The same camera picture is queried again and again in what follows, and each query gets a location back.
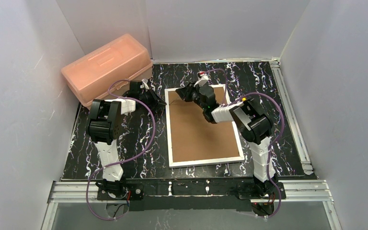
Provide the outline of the clear grey screwdriver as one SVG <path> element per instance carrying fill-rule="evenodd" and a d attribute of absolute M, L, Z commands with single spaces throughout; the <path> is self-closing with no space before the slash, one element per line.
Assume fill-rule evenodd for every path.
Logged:
<path fill-rule="evenodd" d="M 169 106 L 178 104 L 180 102 L 180 100 L 173 100 L 171 103 L 169 103 Z"/>

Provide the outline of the white picture frame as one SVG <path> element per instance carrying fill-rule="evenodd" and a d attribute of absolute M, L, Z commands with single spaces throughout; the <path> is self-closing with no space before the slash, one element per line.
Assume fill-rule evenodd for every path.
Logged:
<path fill-rule="evenodd" d="M 170 168 L 244 160 L 242 140 L 234 122 L 209 123 L 202 109 L 181 100 L 174 88 L 164 92 Z M 173 100 L 180 102 L 169 106 Z"/>

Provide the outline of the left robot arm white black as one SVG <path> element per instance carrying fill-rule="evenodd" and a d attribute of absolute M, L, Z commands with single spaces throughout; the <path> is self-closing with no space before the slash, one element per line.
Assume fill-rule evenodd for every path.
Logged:
<path fill-rule="evenodd" d="M 121 133 L 122 117 L 136 110 L 137 104 L 148 112 L 152 122 L 152 133 L 149 143 L 154 141 L 156 121 L 154 108 L 164 105 L 161 98 L 151 88 L 147 79 L 129 82 L 129 89 L 115 99 L 94 99 L 91 104 L 86 133 L 95 144 L 99 154 L 103 179 L 96 185 L 105 192 L 121 196 L 127 192 L 123 182 L 122 162 L 119 160 L 117 144 Z"/>

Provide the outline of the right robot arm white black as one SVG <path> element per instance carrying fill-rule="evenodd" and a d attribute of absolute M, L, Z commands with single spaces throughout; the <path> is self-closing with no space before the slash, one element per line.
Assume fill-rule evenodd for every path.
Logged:
<path fill-rule="evenodd" d="M 249 144 L 253 159 L 254 186 L 261 195 L 273 193 L 277 188 L 277 174 L 273 167 L 269 145 L 273 122 L 264 111 L 248 98 L 235 99 L 230 104 L 219 104 L 209 85 L 189 83 L 176 89 L 185 102 L 194 102 L 203 110 L 204 118 L 213 124 L 234 122 L 244 140 Z"/>

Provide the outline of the translucent orange plastic box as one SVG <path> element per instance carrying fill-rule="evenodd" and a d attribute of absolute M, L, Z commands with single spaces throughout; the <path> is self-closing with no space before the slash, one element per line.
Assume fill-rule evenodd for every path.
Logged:
<path fill-rule="evenodd" d="M 90 108 L 94 99 L 109 99 L 111 91 L 122 95 L 129 81 L 152 77 L 148 50 L 125 34 L 63 67 L 61 73 L 81 105 Z"/>

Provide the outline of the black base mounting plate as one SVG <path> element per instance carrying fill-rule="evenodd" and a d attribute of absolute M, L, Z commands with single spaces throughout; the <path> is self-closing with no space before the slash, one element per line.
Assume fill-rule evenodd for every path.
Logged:
<path fill-rule="evenodd" d="M 130 211 L 162 209 L 234 209 L 274 211 L 274 202 L 285 199 L 283 183 L 260 182 L 253 177 L 190 179 L 122 179 L 96 181 L 97 200 L 121 200 Z"/>

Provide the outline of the aluminium right side rail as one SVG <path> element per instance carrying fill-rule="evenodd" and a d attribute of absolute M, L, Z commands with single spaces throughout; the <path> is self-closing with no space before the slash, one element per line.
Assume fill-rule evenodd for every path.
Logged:
<path fill-rule="evenodd" d="M 311 163 L 311 159 L 308 154 L 307 147 L 303 139 L 301 130 L 299 128 L 296 115 L 291 103 L 291 99 L 289 97 L 286 84 L 281 72 L 280 62 L 277 59 L 272 59 L 269 61 L 269 65 L 272 70 L 281 100 L 283 102 L 284 111 L 288 119 L 293 139 L 296 143 L 296 149 L 299 155 L 303 172 L 306 175 L 314 175 L 314 169 Z"/>

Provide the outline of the aluminium rail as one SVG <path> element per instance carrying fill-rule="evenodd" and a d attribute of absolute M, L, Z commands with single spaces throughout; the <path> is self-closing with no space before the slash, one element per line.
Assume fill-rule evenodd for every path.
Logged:
<path fill-rule="evenodd" d="M 299 128 L 296 115 L 291 103 L 291 99 L 289 97 L 286 84 L 281 72 L 280 62 L 277 59 L 272 59 L 269 61 L 269 65 L 272 70 L 281 100 L 283 102 L 284 111 L 288 119 L 293 139 L 296 143 L 296 149 L 299 155 L 303 172 L 306 175 L 314 175 L 314 169 L 311 163 L 311 159 L 308 154 L 307 147 L 303 139 L 301 130 Z"/>
<path fill-rule="evenodd" d="M 128 189 L 132 191 L 130 200 L 146 197 L 228 197 L 266 201 L 267 195 L 260 196 L 252 189 L 252 181 L 247 178 L 210 178 L 176 180 L 130 180 Z M 323 201 L 333 202 L 329 186 L 325 180 L 280 180 L 276 198 L 285 202 Z M 49 194 L 50 203 L 93 203 L 113 201 L 106 192 L 94 182 L 66 181 L 55 182 Z"/>

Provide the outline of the aluminium front rail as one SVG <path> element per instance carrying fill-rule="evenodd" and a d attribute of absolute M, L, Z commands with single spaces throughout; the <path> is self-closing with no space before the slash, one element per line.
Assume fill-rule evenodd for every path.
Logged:
<path fill-rule="evenodd" d="M 247 178 L 210 178 L 176 180 L 130 180 L 128 189 L 132 191 L 130 200 L 146 197 L 228 197 L 266 201 L 267 195 L 260 196 L 252 189 L 252 181 Z M 280 180 L 276 198 L 285 202 L 323 201 L 333 202 L 329 186 L 325 180 Z M 49 194 L 50 203 L 93 203 L 113 201 L 106 192 L 94 182 L 66 181 L 55 182 Z"/>

